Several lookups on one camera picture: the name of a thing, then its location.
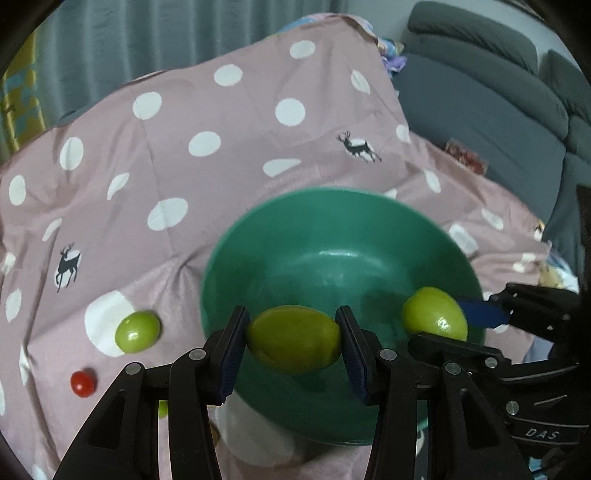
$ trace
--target green bowl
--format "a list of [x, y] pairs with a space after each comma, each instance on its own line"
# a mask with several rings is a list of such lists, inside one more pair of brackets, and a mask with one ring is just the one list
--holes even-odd
[[[286, 304], [333, 317], [349, 305], [362, 328], [396, 348], [407, 341], [402, 305], [424, 286], [482, 295], [460, 249], [420, 213], [379, 194], [299, 190], [252, 209], [220, 240], [203, 282], [203, 330], [209, 335], [224, 328], [236, 305], [248, 307], [252, 318]], [[470, 328], [469, 342], [483, 337]], [[235, 390], [256, 411], [310, 440], [373, 441], [377, 407], [353, 395], [342, 359], [292, 377], [263, 366], [246, 349]], [[426, 418], [422, 405], [419, 428]]]

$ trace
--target red cherry tomato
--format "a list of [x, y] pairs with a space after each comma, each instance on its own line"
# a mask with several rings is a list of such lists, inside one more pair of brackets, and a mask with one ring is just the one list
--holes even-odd
[[70, 377], [72, 391], [81, 398], [90, 397], [96, 391], [96, 380], [85, 370], [77, 371]]

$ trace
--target white wall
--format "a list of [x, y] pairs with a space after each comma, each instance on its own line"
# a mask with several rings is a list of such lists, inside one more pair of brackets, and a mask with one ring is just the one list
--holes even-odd
[[[383, 37], [403, 38], [408, 17], [418, 0], [349, 0], [348, 12], [366, 18]], [[439, 0], [503, 23], [528, 37], [538, 50], [538, 59], [555, 50], [576, 62], [554, 31], [527, 13], [499, 0]]]

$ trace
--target black deer silhouette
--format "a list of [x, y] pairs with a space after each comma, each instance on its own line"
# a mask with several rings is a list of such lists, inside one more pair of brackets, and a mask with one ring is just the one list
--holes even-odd
[[351, 140], [349, 140], [350, 136], [351, 132], [346, 131], [344, 133], [339, 133], [339, 135], [337, 135], [336, 138], [339, 141], [343, 142], [343, 145], [351, 155], [353, 155], [355, 158], [361, 157], [363, 158], [363, 160], [368, 162], [369, 160], [367, 159], [367, 157], [363, 155], [365, 153], [369, 155], [369, 158], [371, 158], [372, 162], [374, 163], [376, 160], [382, 161], [379, 155], [376, 152], [374, 152], [372, 148], [368, 145], [367, 140], [365, 141], [365, 143], [361, 145], [353, 145], [351, 144]]
[[78, 261], [80, 260], [80, 254], [76, 255], [73, 258], [70, 258], [69, 260], [66, 259], [68, 253], [70, 252], [70, 250], [72, 250], [73, 246], [74, 244], [70, 244], [67, 248], [63, 248], [60, 251], [61, 260], [60, 264], [57, 267], [56, 275], [58, 293], [61, 290], [61, 281], [64, 278], [64, 273], [68, 271], [70, 272], [70, 277], [68, 278], [68, 283], [66, 284], [66, 287], [70, 284], [70, 281], [72, 280], [72, 275], [74, 275], [74, 281], [76, 281], [76, 277], [78, 276]]

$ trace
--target screw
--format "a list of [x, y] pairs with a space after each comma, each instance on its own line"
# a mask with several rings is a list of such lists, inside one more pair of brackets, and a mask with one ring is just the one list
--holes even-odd
[[519, 404], [515, 400], [509, 400], [505, 405], [505, 410], [509, 415], [517, 415], [519, 413]]
[[139, 373], [140, 370], [142, 370], [140, 364], [129, 364], [127, 367], [125, 367], [125, 373], [128, 375], [135, 375]]
[[382, 351], [380, 351], [379, 355], [388, 362], [396, 360], [396, 357], [398, 356], [398, 354], [390, 348], [384, 348]]
[[203, 350], [203, 348], [196, 348], [195, 350], [191, 350], [189, 352], [189, 358], [191, 360], [203, 360], [206, 355], [207, 353], [205, 350]]
[[460, 365], [455, 364], [453, 362], [449, 362], [449, 363], [445, 364], [445, 370], [449, 374], [457, 375], [462, 371], [462, 367], [460, 367]]
[[495, 357], [489, 356], [486, 358], [486, 360], [484, 360], [484, 364], [488, 368], [496, 368], [496, 366], [499, 364], [499, 362], [497, 361], [497, 359]]

